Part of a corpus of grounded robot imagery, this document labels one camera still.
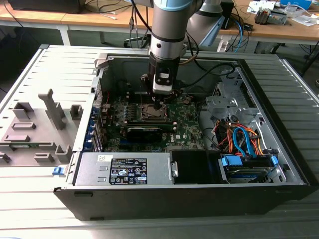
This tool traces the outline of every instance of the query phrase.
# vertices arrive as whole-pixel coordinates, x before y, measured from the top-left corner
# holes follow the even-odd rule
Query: robotic arm
[[[134,3],[154,8],[149,71],[141,80],[152,88],[155,104],[160,108],[165,99],[176,96],[172,86],[181,64],[186,30],[202,35],[202,45],[211,44],[224,19],[222,8],[220,0],[134,0]]]

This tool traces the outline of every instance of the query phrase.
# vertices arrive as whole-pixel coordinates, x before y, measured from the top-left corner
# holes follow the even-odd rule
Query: blue cable
[[[245,135],[245,138],[246,138],[246,145],[247,145],[248,152],[253,158],[256,158],[257,155],[255,154],[255,151],[254,151],[253,147],[250,144],[249,133],[242,127],[235,128],[235,130],[234,130],[233,140],[234,140],[235,147],[243,154],[244,157],[246,157],[246,153],[243,151],[243,149],[241,147],[239,147],[239,145],[237,143],[237,137],[236,136],[237,136],[237,131],[238,130],[242,130],[244,132],[244,135]]]
[[[237,46],[237,48],[235,50],[235,52],[237,52],[239,47],[240,47],[240,45],[241,45],[241,41],[243,40],[244,32],[243,32],[243,28],[241,27],[240,23],[237,20],[234,20],[234,21],[237,23],[237,25],[239,26],[239,29],[240,29],[240,40],[239,40],[238,46]]]

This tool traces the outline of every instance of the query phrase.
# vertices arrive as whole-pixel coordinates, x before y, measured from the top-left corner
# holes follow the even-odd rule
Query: slotted metal surface
[[[144,50],[74,46],[50,46],[46,50],[40,50],[34,63],[29,65],[30,69],[22,73],[24,77],[20,79],[21,84],[16,86],[17,91],[9,92],[8,99],[4,102],[11,103],[10,95],[14,95],[12,100],[16,99],[16,96],[23,98],[26,97],[24,93],[46,89],[49,86],[53,87],[57,99],[64,99],[61,104],[67,108],[73,101],[77,104],[85,102],[85,94],[88,93],[89,83],[94,76],[92,63],[96,53],[124,51],[137,55],[146,53]],[[303,83],[288,70],[289,67],[284,66],[283,62],[274,55],[211,52],[202,52],[200,55],[246,60],[303,156],[319,176],[318,103]],[[64,94],[69,95],[70,91],[74,97],[68,98]],[[4,116],[5,104],[2,103],[0,108],[4,109],[1,113],[1,116]],[[54,185],[61,185],[65,180],[63,177],[53,177],[52,170],[52,167],[0,168],[0,229],[2,229],[0,237],[23,239],[319,237],[318,192],[301,201],[287,202],[263,216],[81,222],[75,219],[51,192]]]

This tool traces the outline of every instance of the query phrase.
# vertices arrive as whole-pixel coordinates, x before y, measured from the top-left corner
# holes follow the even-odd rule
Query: blue plastic clip
[[[221,159],[223,166],[243,166],[243,162],[239,156],[235,155],[225,155]]]
[[[278,159],[277,159],[276,156],[272,156],[272,157],[271,157],[271,160],[272,160],[272,162],[273,162],[273,164],[274,164],[275,166],[276,166],[277,164],[279,164]]]
[[[62,167],[55,167],[55,168],[53,169],[52,175],[53,175],[53,176],[61,176],[61,175],[64,175],[63,171],[64,171],[64,168],[62,168]]]

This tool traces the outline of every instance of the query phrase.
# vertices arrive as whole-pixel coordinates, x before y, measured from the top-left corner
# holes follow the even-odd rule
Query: motherboard
[[[105,105],[105,152],[169,152],[204,149],[196,105],[181,97],[154,109],[152,101],[115,99]]]

